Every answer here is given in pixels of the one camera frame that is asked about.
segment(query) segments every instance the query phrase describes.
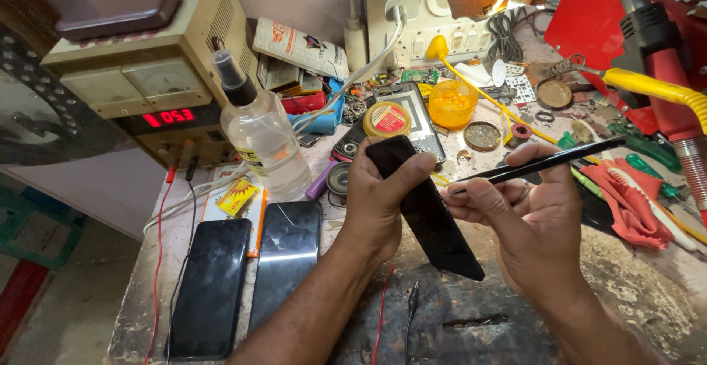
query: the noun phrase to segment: yellow container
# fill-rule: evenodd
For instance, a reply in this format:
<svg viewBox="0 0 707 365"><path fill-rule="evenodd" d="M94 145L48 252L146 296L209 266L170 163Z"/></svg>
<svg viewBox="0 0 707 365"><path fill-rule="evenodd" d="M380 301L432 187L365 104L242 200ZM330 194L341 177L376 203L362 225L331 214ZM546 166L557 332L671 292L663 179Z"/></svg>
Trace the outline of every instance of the yellow container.
<svg viewBox="0 0 707 365"><path fill-rule="evenodd" d="M459 129L469 124L479 93L461 80L445 80L432 89L428 111L436 124Z"/></svg>
<svg viewBox="0 0 707 365"><path fill-rule="evenodd" d="M372 105L363 116L363 130L371 137L407 136L411 126L410 114L392 101Z"/></svg>

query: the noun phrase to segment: red cloth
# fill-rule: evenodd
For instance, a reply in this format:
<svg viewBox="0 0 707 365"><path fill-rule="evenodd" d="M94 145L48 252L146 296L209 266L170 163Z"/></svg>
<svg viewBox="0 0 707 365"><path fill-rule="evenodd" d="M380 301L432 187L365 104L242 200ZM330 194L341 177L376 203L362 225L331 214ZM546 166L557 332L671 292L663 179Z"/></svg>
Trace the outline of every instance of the red cloth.
<svg viewBox="0 0 707 365"><path fill-rule="evenodd" d="M632 168L623 159L616 159L619 169L632 177L652 199L658 197L662 180ZM665 249L674 238L670 230L650 211L648 199L638 189L623 185L606 171L605 162L582 168L582 173L599 186L614 214L614 231L630 243L649 248Z"/></svg>

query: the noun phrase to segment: purple battery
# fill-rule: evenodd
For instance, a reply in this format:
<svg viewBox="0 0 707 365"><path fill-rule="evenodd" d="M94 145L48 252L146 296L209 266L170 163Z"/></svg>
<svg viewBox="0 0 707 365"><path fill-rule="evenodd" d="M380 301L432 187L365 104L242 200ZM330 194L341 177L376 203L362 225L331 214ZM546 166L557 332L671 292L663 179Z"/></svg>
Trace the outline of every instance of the purple battery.
<svg viewBox="0 0 707 365"><path fill-rule="evenodd" d="M331 168L333 168L339 161L332 161L326 169L322 172L322 174L319 175L319 177L314 180L312 185L307 188L307 191L305 191L305 195L307 198L315 200L316 198L319 198L319 196L324 192L324 190L327 188L327 174L329 174L329 171L331 171Z"/></svg>

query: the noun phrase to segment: white cable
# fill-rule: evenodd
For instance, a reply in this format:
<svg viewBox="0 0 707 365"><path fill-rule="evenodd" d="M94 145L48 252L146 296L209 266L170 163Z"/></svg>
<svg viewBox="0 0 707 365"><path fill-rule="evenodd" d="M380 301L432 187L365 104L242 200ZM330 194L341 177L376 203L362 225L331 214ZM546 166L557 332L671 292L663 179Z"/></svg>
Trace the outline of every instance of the white cable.
<svg viewBox="0 0 707 365"><path fill-rule="evenodd" d="M211 192L211 191L213 191L213 190L215 190L215 189L221 188L221 187L223 187L224 185L228 184L229 182L233 182L236 178L238 178L238 175L240 174L240 170L243 169L243 166L244 166L244 165L245 165L245 162L241 163L241 164L238 166L238 168L237 168L237 169L234 171L234 173L233 173L233 177L224 178L224 179L221 179L221 180L214 180L214 181L212 181L212 182L205 182L204 184L199 184L199 185L194 186L194 192L196 192L197 189L199 189L199 188L201 188L201 187L206 187L206 186L208 186L208 185L214 185L213 187L209 188L208 190L206 190L206 191L204 191L204 192L199 192L199 193L197 193L197 198L198 198L198 197L201 197L201 196L203 196L204 194L207 194L207 193L209 193L209 192ZM179 209L179 207L181 207L183 204L186 204L187 202L191 202L192 200L193 200L193 199L192 199L192 197L191 197L191 190L190 190L190 191L184 196L184 198L183 198L181 201L179 201L179 202L177 202L176 204L173 204L172 206L166 208L166 209L162 212L162 219L164 219L164 217L170 216L171 214L173 214L174 212L176 212L176 211ZM158 216L152 216L149 220L147 220L147 223L145 224L145 228L143 228L143 230L142 230L142 235L146 235L146 234L147 234L148 228L150 228L151 226L155 225L155 223L157 223L157 219L158 219Z"/></svg>
<svg viewBox="0 0 707 365"><path fill-rule="evenodd" d="M297 120L292 126L293 129L295 129L295 133L302 132L304 129L307 128L307 126L311 125L318 116L323 115L325 112L328 112L329 108L331 108L334 103L339 99L339 97L341 97L341 95L346 92L349 86L353 85L353 83L357 81L361 76L364 76L369 73L370 70L376 64L378 64L381 59L383 59L385 56L388 55L388 53L393 50L393 47L400 40L400 37L405 32L405 28L407 28L407 11L405 10L405 6L402 6L402 10L399 6L393 6L393 17L395 18L395 31L393 32L393 36L391 37L390 41L383 48L383 51L379 53L373 60L371 60L370 63L366 64L366 66L361 69L358 69L358 71L351 74L349 76L349 79L347 79L346 82L341 85L341 89L339 89L339 91L334 95L334 97L331 98L331 100L324 106L324 108L320 109L319 111L315 112L314 114L308 117ZM299 126L303 122L307 123L297 128L297 126Z"/></svg>

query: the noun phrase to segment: man's right hand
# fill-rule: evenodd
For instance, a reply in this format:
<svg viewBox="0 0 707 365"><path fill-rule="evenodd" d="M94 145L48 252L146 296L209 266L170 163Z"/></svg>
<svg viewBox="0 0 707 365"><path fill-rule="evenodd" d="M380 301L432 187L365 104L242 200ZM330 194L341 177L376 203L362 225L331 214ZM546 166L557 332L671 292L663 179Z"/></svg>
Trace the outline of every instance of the man's right hand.
<svg viewBox="0 0 707 365"><path fill-rule="evenodd" d="M506 164L523 165L557 151L554 145L523 144L506 157ZM543 183L530 185L520 201L525 186L520 179L497 187L482 178L465 186L455 183L449 192L467 191L444 199L455 218L493 228L498 237L496 258L506 281L520 296L543 304L586 292L586 282L579 266L582 204L570 166L541 171L540 177Z"/></svg>

